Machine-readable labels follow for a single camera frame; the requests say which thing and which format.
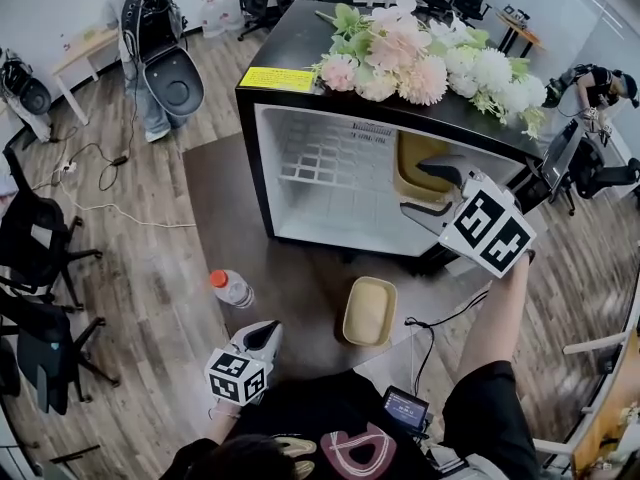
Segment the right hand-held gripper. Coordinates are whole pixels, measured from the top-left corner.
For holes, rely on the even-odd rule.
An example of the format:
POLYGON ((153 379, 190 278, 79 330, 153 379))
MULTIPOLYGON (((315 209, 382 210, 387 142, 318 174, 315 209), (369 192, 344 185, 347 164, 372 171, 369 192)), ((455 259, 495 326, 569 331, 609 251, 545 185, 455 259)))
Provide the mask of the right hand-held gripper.
POLYGON ((497 278, 530 249, 536 232, 516 207, 514 196, 484 173, 468 179, 470 162, 465 156, 434 156, 419 161, 416 168, 463 188, 457 208, 453 202, 440 210, 400 203, 401 213, 439 236, 440 245, 497 278))

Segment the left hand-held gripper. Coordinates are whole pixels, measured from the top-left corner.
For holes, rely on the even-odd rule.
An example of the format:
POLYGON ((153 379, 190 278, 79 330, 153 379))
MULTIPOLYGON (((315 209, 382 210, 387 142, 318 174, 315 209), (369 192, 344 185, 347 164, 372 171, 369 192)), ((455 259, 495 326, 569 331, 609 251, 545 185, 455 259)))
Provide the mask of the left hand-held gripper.
POLYGON ((234 405, 257 405, 269 387, 284 335, 279 320, 261 321, 237 331, 216 348, 204 370, 211 394, 234 405))

